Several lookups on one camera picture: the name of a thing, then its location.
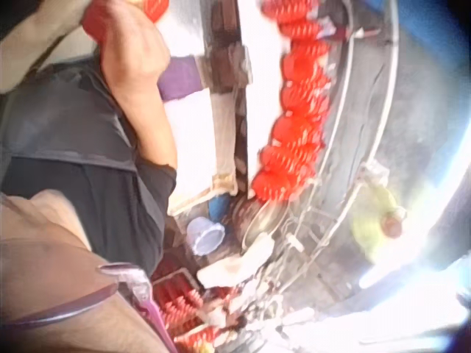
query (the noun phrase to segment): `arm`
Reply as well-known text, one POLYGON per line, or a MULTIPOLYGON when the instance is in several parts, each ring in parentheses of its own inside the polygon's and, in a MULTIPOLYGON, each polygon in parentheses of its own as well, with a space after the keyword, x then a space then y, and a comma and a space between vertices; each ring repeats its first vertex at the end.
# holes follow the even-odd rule
POLYGON ((177 150, 157 81, 170 55, 155 25, 138 8, 109 0, 95 11, 104 19, 102 70, 111 93, 138 136, 141 156, 177 168, 177 150))
POLYGON ((118 102, 138 136, 138 150, 142 158, 177 169, 177 148, 157 87, 141 102, 118 102))
POLYGON ((0 93, 12 90, 49 47, 80 25, 90 1, 44 0, 38 11, 13 28, 0 45, 0 93))

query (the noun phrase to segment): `hand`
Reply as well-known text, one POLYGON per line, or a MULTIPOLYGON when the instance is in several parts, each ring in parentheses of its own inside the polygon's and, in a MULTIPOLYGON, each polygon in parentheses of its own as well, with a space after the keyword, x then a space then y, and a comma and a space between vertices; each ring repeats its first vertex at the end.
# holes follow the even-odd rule
POLYGON ((102 70, 121 108, 159 99, 157 81, 169 65, 169 50, 155 25, 124 0, 107 0, 107 31, 102 43, 102 70))

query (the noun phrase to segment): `string of red firecrackers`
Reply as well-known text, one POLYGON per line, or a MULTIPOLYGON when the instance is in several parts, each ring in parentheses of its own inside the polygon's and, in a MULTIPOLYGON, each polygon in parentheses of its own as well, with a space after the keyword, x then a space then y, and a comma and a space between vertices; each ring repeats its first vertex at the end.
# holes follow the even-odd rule
POLYGON ((298 196, 315 177, 314 163, 325 145, 322 129, 329 110, 330 78, 323 66, 330 45, 321 38, 335 32, 329 18, 312 19, 317 0, 264 0, 262 13, 276 21, 291 40, 281 62, 285 84, 280 93, 283 114, 273 126, 271 143, 260 153, 261 171, 252 182, 264 201, 298 196))

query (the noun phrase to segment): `yellow object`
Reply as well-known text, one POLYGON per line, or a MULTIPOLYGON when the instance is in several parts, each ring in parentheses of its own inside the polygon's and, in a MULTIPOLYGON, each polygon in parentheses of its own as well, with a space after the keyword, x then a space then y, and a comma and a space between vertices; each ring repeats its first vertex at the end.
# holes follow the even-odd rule
POLYGON ((360 190, 351 210, 350 228, 366 258, 377 263, 394 239, 383 231, 382 221, 400 209, 395 197, 385 187, 369 185, 360 190))

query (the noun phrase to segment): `person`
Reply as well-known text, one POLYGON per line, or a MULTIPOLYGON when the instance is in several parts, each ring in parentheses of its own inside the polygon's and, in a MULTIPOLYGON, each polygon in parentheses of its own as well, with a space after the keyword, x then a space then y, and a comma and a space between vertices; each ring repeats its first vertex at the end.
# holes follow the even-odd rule
MULTIPOLYGON (((46 300, 29 292, 54 298, 61 278, 76 281, 71 293, 82 290, 80 269, 97 259, 133 263, 150 275, 162 255, 177 168, 157 89, 169 50, 138 8, 124 0, 102 6, 110 30, 100 65, 57 65, 17 87, 3 107, 0 244, 2 251, 19 244, 19 255, 1 254, 2 322, 46 300), (31 265, 25 241, 54 251, 34 253, 31 265), (90 255, 75 261, 77 249, 90 255), (35 272, 49 255, 59 265, 35 272)), ((167 352, 117 293, 73 318, 7 336, 15 352, 167 352)))
POLYGON ((89 60, 59 65, 7 97, 1 144, 11 159, 1 191, 32 199, 54 190, 54 204, 73 209, 75 233, 91 251, 150 275, 176 183, 177 150, 156 84, 169 50, 138 8, 124 0, 100 6, 110 29, 101 47, 105 82, 89 60))

